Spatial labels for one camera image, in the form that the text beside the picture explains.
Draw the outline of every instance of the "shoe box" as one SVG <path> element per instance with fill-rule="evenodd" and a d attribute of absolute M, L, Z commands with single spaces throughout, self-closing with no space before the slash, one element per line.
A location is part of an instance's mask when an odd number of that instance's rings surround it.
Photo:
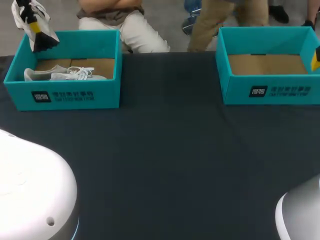
<path fill-rule="evenodd" d="M 119 107 L 122 73 L 122 43 L 118 30 L 77 30 L 56 33 L 60 43 L 33 53 L 25 35 L 13 58 L 4 85 L 19 111 L 114 109 Z M 30 68 L 47 71 L 64 68 L 94 68 L 93 74 L 107 80 L 24 81 Z"/>
<path fill-rule="evenodd" d="M 320 42 L 311 27 L 223 27 L 216 66 L 226 105 L 318 105 Z"/>

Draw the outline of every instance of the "teal box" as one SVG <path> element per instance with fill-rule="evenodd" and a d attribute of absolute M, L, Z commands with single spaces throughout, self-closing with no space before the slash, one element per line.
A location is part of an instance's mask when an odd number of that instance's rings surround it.
<path fill-rule="evenodd" d="M 311 27 L 222 27 L 216 47 L 226 105 L 318 105 L 320 69 L 311 71 L 319 40 Z M 228 55 L 300 55 L 307 74 L 234 75 Z"/>
<path fill-rule="evenodd" d="M 31 51 L 26 35 L 22 39 L 4 80 L 16 108 L 19 111 L 118 108 L 122 73 L 120 32 L 76 30 L 56 34 L 60 44 L 39 53 Z M 26 68 L 35 69 L 39 60 L 51 59 L 114 59 L 113 78 L 24 81 Z"/>

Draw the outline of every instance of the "white robot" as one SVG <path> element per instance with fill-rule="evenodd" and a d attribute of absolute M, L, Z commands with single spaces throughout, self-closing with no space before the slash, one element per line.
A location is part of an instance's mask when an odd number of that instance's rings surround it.
<path fill-rule="evenodd" d="M 275 209 L 281 240 L 319 240 L 320 175 L 287 192 Z"/>
<path fill-rule="evenodd" d="M 0 240 L 79 240 L 77 183 L 50 149 L 0 130 Z"/>

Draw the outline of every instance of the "white pants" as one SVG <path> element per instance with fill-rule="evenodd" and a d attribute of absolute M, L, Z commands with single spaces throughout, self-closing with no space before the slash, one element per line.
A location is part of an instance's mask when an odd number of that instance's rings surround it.
<path fill-rule="evenodd" d="M 93 17 L 84 17 L 79 20 L 79 29 L 119 29 L 121 41 L 134 53 L 167 53 L 170 51 L 167 41 L 161 38 L 138 10 L 129 14 L 124 22 L 118 26 L 106 25 Z"/>

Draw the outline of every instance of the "white shoe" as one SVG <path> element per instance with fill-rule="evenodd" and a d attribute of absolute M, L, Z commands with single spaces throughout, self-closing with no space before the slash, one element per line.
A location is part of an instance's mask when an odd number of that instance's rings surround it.
<path fill-rule="evenodd" d="M 106 80 L 104 76 L 92 75 L 94 69 L 94 67 L 77 66 L 64 68 L 59 65 L 56 65 L 48 71 L 34 71 L 27 68 L 24 70 L 24 80 L 26 82 L 43 80 Z"/>

